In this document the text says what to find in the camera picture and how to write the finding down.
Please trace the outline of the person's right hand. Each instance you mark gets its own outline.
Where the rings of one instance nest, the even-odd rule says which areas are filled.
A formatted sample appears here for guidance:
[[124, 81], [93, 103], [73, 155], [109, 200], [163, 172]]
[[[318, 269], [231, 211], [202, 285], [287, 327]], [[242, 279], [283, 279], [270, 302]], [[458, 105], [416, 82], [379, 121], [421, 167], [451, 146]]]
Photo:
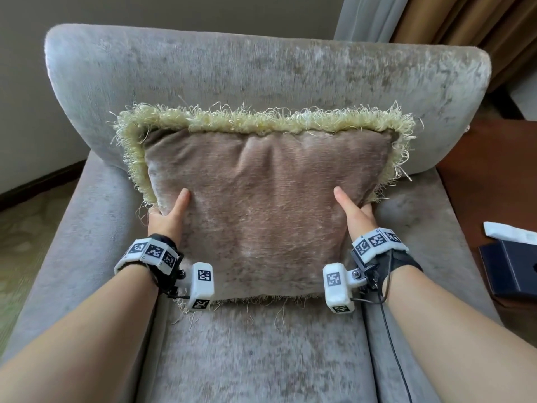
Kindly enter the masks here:
[[366, 203], [359, 208], [359, 217], [346, 217], [348, 233], [353, 242], [366, 233], [378, 228], [378, 224], [373, 215], [372, 204]]

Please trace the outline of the person's left hand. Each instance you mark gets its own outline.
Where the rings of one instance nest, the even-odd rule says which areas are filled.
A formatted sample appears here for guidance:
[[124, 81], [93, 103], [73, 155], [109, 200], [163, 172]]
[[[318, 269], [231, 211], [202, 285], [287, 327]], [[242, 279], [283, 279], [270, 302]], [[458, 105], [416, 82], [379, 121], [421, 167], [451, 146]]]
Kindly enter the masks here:
[[157, 207], [152, 207], [148, 213], [147, 234], [148, 236], [153, 234], [165, 236], [178, 248], [182, 239], [183, 221], [184, 217], [173, 218], [170, 216], [170, 212], [163, 215]]

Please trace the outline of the brown fringed cushion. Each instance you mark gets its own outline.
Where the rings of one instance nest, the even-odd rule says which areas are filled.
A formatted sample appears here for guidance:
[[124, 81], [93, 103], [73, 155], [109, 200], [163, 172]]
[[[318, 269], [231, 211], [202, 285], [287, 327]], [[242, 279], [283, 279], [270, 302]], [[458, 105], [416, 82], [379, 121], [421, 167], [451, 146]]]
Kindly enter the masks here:
[[298, 111], [138, 104], [113, 126], [144, 202], [169, 214], [182, 189], [183, 265], [211, 264], [216, 301], [304, 298], [348, 267], [333, 189], [374, 201], [402, 173], [416, 122], [393, 104]]

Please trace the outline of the person's right forearm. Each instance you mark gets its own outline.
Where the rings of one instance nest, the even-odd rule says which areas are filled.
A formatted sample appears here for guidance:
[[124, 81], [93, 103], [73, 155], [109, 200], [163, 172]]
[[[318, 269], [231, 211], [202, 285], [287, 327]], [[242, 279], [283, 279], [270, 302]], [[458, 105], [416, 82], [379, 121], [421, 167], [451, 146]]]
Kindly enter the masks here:
[[388, 308], [442, 403], [537, 403], [537, 348], [404, 265]]

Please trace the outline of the person's left forearm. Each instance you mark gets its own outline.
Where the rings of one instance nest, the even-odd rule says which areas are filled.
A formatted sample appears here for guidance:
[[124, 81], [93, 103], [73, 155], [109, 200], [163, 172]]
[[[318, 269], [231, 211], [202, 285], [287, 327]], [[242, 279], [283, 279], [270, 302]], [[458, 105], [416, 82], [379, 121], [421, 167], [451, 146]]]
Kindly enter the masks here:
[[157, 301], [131, 264], [0, 367], [0, 403], [117, 403]]

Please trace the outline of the brown wooden side table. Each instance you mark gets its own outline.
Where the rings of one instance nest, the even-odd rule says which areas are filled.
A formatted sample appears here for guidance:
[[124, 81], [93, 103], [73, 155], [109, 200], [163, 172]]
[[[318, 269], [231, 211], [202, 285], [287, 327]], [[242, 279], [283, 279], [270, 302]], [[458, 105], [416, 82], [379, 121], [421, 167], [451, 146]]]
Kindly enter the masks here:
[[537, 347], [537, 302], [494, 296], [479, 252], [485, 221], [537, 232], [537, 121], [473, 120], [437, 170], [501, 321]]

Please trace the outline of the dark blue tissue box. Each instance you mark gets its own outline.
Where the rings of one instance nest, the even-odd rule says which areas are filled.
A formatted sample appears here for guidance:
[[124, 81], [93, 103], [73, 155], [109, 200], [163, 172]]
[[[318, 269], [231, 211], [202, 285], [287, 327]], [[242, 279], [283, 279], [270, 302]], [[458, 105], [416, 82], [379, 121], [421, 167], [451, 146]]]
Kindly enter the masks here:
[[479, 246], [492, 294], [500, 299], [537, 303], [537, 231], [486, 221], [493, 242]]

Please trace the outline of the white sheer curtain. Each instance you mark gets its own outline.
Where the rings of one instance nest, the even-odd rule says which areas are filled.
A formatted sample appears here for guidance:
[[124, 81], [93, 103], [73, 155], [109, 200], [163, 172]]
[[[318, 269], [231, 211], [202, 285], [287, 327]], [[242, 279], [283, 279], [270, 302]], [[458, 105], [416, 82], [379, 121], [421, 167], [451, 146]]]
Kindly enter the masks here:
[[409, 0], [344, 0], [333, 39], [388, 43]]

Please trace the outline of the tan drape curtain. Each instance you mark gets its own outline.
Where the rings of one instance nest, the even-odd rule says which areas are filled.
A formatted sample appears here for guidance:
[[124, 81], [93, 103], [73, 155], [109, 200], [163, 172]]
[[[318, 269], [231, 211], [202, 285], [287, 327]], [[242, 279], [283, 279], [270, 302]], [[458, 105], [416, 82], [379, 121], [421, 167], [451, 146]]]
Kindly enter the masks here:
[[390, 41], [478, 47], [493, 92], [537, 58], [537, 0], [408, 0]]

